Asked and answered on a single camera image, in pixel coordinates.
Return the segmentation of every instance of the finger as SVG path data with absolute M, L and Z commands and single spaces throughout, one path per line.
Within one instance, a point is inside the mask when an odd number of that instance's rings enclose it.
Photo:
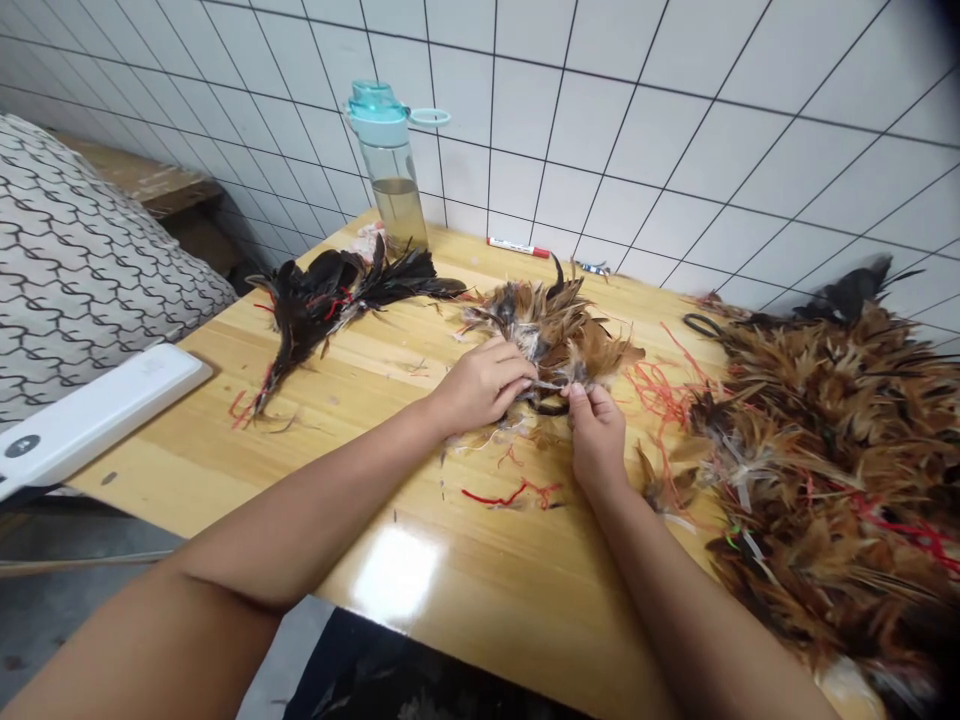
M 486 350 L 489 350 L 492 347 L 496 347 L 497 345 L 503 345 L 505 342 L 506 340 L 503 338 L 503 335 L 501 335 L 500 333 L 497 333 L 489 340 L 485 340 L 484 342 L 477 345 L 473 350 L 471 350 L 471 352 L 481 353 Z
M 590 404 L 593 406 L 593 414 L 597 417 L 608 415 L 618 410 L 617 403 L 602 385 L 594 385 L 587 393 L 590 398 Z
M 497 362 L 503 362 L 504 360 L 510 360 L 515 357 L 523 357 L 523 353 L 520 352 L 520 348 L 512 342 L 502 342 L 499 345 L 494 345 L 491 348 L 488 348 L 484 351 L 484 355 L 489 357 L 491 360 L 496 360 Z
M 517 395 L 528 387 L 530 387 L 530 378 L 517 378 L 501 388 L 497 399 L 493 401 L 493 409 L 497 416 L 503 415 L 507 408 L 513 404 L 513 401 L 517 399 Z
M 570 417 L 574 422 L 589 422 L 594 419 L 593 407 L 590 404 L 587 391 L 583 389 L 583 385 L 573 383 L 570 386 L 567 399 L 570 401 Z
M 509 385 L 517 378 L 527 377 L 531 380 L 537 379 L 537 369 L 528 360 L 522 357 L 504 360 L 497 363 L 493 368 L 493 380 L 498 388 Z

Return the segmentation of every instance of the water bottle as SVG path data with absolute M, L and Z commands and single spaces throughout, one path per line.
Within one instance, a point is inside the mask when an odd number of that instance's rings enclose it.
M 390 241 L 388 247 L 395 253 L 402 252 L 408 243 L 411 248 L 426 248 L 427 226 L 407 123 L 441 127 L 450 122 L 450 113 L 435 108 L 411 110 L 394 97 L 393 88 L 386 83 L 355 80 L 346 115 L 360 140 L 360 152 Z

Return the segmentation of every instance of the feather bundle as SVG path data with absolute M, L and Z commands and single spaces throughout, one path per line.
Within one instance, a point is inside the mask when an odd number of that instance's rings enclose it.
M 370 263 L 354 252 L 326 250 L 306 271 L 288 260 L 269 276 L 254 275 L 247 282 L 270 294 L 280 333 L 276 359 L 253 402 L 254 416 L 320 343 L 328 343 L 337 330 L 368 310 L 416 295 L 454 298 L 466 291 L 459 280 L 438 278 L 430 251 L 422 247 L 408 248 L 396 260 L 388 260 L 381 235 Z
M 547 286 L 529 281 L 508 282 L 481 296 L 467 308 L 464 332 L 484 328 L 517 344 L 537 366 L 539 380 L 520 398 L 543 415 L 566 412 L 566 406 L 546 405 L 570 383 L 610 388 L 621 362 L 641 360 L 642 348 L 628 340 L 614 340 L 602 323 L 587 312 L 591 302 L 580 295 L 583 278 L 565 280 L 563 268 L 551 255 L 557 280 Z
M 912 274 L 889 267 L 792 319 L 707 298 L 731 378 L 689 420 L 729 522 L 721 582 L 818 671 L 849 657 L 892 716 L 940 717 L 960 692 L 960 365 L 879 305 Z

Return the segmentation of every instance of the white power strip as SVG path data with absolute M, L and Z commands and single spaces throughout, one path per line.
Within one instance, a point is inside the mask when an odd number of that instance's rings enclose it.
M 63 482 L 212 374 L 175 345 L 156 345 L 0 434 L 0 500 Z

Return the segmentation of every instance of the hand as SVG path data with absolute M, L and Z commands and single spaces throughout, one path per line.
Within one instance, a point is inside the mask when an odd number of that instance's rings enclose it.
M 461 357 L 437 389 L 424 398 L 427 416 L 444 437 L 499 420 L 537 378 L 537 369 L 502 336 Z
M 580 383 L 560 391 L 570 402 L 573 426 L 573 474 L 591 494 L 627 483 L 623 465 L 627 422 L 610 393 L 599 385 L 590 392 Z

